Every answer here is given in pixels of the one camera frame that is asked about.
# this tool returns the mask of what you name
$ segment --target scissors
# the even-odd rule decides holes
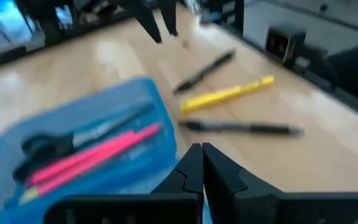
[[[104,122],[86,131],[61,136],[41,133],[30,137],[22,143],[22,150],[28,160],[13,172],[13,178],[23,183],[33,171],[52,161],[74,154],[81,146],[107,136],[138,115],[148,112],[153,106],[152,103],[146,103],[118,120]]]

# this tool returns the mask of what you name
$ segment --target black pen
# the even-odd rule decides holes
[[[193,86],[195,86],[198,82],[200,82],[205,76],[210,74],[213,70],[220,67],[222,64],[226,63],[230,59],[233,58],[233,56],[236,54],[236,50],[232,49],[225,54],[221,55],[218,59],[216,59],[214,62],[209,64],[208,66],[201,69],[196,75],[192,76],[190,79],[185,80],[183,83],[178,85],[178,87],[175,88],[173,91],[173,94],[177,94],[179,92],[186,91]]]
[[[286,134],[299,136],[303,134],[300,128],[289,125],[267,124],[267,123],[232,123],[220,121],[180,121],[179,126],[187,127],[194,131],[247,131],[250,133]]]

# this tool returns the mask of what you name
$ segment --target scissor blade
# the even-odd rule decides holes
[[[147,112],[148,110],[151,110],[151,108],[154,106],[152,103],[147,103],[142,106],[137,107],[134,111],[132,111],[129,114],[126,114],[123,117],[120,117],[114,121],[107,121],[104,122],[97,127],[81,132],[81,133],[75,133],[73,138],[73,145],[74,147],[81,146],[87,142],[99,139],[103,137],[104,135],[110,133],[111,131],[114,131],[115,129],[121,127],[122,125],[126,124],[127,122],[131,121],[138,115]]]

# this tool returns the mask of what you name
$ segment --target black plastic part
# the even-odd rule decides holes
[[[328,9],[328,5],[327,5],[327,4],[322,4],[322,5],[320,6],[320,12],[326,12],[327,9]]]
[[[203,222],[203,149],[194,144],[148,195],[75,195],[52,205],[44,223]]]
[[[193,144],[154,193],[192,192],[203,197],[203,148]]]
[[[73,135],[48,136],[39,134],[24,141],[22,150],[27,156],[27,160],[12,173],[13,178],[19,183],[23,183],[37,169],[56,159],[74,154]]]
[[[252,124],[249,131],[254,133],[275,133],[275,134],[289,134],[289,126],[273,126],[267,124]]]
[[[305,43],[305,38],[306,31],[302,27],[289,23],[272,25],[268,29],[265,53],[284,66],[292,67]]]
[[[238,178],[241,166],[210,143],[203,143],[204,187],[214,224],[234,223],[232,196],[248,186]]]
[[[186,121],[179,121],[178,122],[178,126],[179,127],[186,127],[190,130],[193,130],[193,131],[205,131],[205,125],[201,122],[201,121],[198,121],[198,120],[195,120],[195,119],[188,119]]]
[[[171,35],[177,36],[177,2],[176,0],[157,0],[165,26]]]
[[[173,94],[176,95],[180,92],[187,91],[197,83],[198,83],[197,79],[191,79],[191,80],[184,81],[183,83],[179,84],[179,86],[174,89]]]
[[[329,90],[335,90],[339,84],[339,75],[335,69],[335,66],[326,59],[326,50],[320,47],[312,46],[310,44],[305,44],[302,46],[299,56],[310,60],[312,65],[319,65],[320,67],[323,67],[325,72],[321,72],[320,75],[328,74],[327,79],[331,82]]]
[[[358,223],[358,193],[285,193],[209,143],[204,184],[214,224]]]
[[[118,5],[131,13],[156,43],[162,42],[160,31],[147,1],[122,0]]]

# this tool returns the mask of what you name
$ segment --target pen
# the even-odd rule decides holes
[[[173,91],[173,94],[177,94],[179,92],[189,90],[190,88],[195,86],[198,82],[200,82],[203,78],[205,78],[208,74],[210,74],[213,70],[217,69],[222,64],[232,59],[235,54],[236,54],[236,50],[232,49],[226,52],[225,54],[221,55],[211,64],[201,69],[196,75],[194,75],[190,79],[185,80],[183,83],[178,85],[178,87],[176,87],[175,90]]]
[[[217,103],[230,100],[231,98],[241,96],[245,93],[251,93],[261,88],[268,87],[273,83],[274,83],[274,77],[267,76],[244,86],[238,85],[232,88],[219,90],[214,93],[207,93],[201,96],[196,96],[194,98],[187,100],[181,105],[181,112],[189,113],[194,110],[215,105]]]
[[[232,123],[187,120],[180,121],[179,126],[184,126],[194,131],[247,131],[250,133],[286,134],[290,136],[299,136],[304,132],[300,128],[291,127],[286,124],[279,125],[267,123]]]

